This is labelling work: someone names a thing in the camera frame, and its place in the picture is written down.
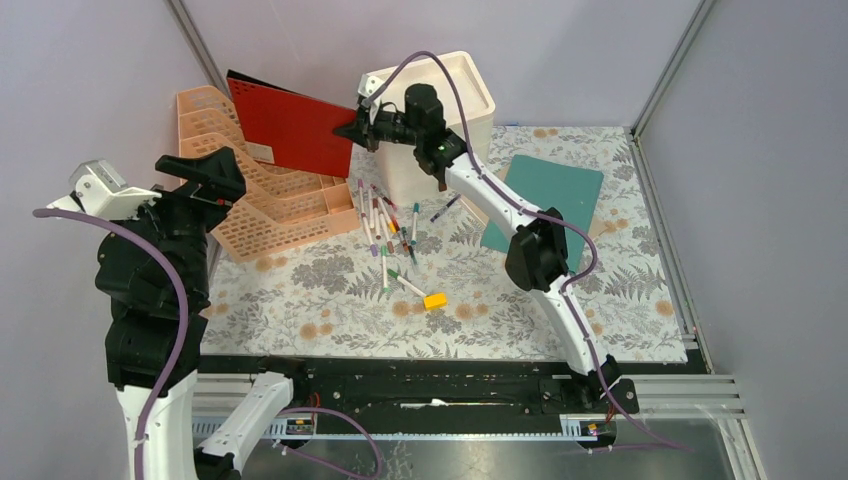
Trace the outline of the white three-drawer cabinet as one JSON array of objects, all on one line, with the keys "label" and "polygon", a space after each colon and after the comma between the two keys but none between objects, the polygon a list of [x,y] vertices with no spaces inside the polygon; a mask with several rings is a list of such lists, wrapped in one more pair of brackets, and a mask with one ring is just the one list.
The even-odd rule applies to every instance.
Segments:
[{"label": "white three-drawer cabinet", "polygon": [[[457,104],[463,105],[472,149],[480,161],[486,162],[493,137],[495,102],[470,54],[454,51],[441,54],[439,60],[441,65],[422,56],[408,63],[377,101],[393,102],[404,110],[404,94],[409,86],[417,83],[433,86],[444,106],[447,127],[460,136],[464,130]],[[439,193],[437,180],[420,169],[411,146],[382,143],[375,153],[375,161],[380,185],[395,204],[411,206]]]}]

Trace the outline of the red ring binder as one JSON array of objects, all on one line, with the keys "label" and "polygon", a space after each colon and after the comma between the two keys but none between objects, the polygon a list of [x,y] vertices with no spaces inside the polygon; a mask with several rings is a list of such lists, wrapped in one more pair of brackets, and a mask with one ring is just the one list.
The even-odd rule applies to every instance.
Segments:
[{"label": "red ring binder", "polygon": [[226,80],[248,142],[270,148],[280,167],[346,178],[353,143],[333,131],[355,120],[353,109],[229,70]]}]

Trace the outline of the teal folder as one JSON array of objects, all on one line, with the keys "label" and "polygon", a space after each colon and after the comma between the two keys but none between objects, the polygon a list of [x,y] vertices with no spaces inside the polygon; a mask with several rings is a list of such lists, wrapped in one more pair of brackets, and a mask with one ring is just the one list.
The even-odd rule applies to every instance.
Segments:
[{"label": "teal folder", "polygon": [[[563,220],[584,233],[589,227],[600,197],[604,174],[597,170],[566,166],[528,155],[515,155],[504,181],[510,189],[536,206],[546,210],[556,208]],[[585,240],[566,229],[567,264],[575,273],[583,271]],[[482,247],[507,253],[509,239],[496,224],[489,221],[480,242]]]}]

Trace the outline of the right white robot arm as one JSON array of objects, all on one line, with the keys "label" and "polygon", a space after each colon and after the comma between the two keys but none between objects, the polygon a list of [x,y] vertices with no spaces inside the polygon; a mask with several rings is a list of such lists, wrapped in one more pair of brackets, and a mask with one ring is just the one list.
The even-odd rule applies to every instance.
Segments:
[{"label": "right white robot arm", "polygon": [[381,143],[410,145],[420,169],[475,204],[508,239],[508,277],[529,292],[546,314],[564,347],[565,361],[575,381],[573,396],[583,410],[631,415],[618,394],[621,371],[617,361],[602,354],[588,325],[573,285],[579,275],[567,264],[566,233],[572,224],[558,210],[543,210],[495,177],[478,158],[467,131],[449,128],[436,89],[423,83],[406,88],[404,108],[386,112],[380,99],[387,83],[365,76],[358,88],[355,119],[335,129],[337,136],[369,151]]}]

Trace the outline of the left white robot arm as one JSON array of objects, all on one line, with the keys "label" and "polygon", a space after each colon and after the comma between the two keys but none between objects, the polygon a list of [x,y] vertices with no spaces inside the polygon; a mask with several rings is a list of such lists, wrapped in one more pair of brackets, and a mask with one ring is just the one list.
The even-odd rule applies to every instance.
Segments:
[{"label": "left white robot arm", "polygon": [[35,211],[97,226],[96,288],[111,300],[107,378],[122,409],[134,479],[238,479],[282,410],[309,401],[293,373],[263,374],[207,440],[192,437],[193,397],[209,304],[208,236],[246,192],[233,149],[198,158],[165,155],[158,172],[178,188],[129,185],[105,160],[81,163],[71,192]]}]

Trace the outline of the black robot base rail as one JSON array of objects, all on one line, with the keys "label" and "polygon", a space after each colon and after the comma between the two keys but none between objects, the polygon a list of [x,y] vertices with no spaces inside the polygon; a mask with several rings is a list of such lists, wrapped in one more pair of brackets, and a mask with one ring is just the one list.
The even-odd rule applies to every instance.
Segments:
[{"label": "black robot base rail", "polygon": [[563,362],[204,355],[195,416],[229,415],[262,373],[293,380],[292,406],[337,410],[387,436],[551,435],[611,408],[598,379]]}]

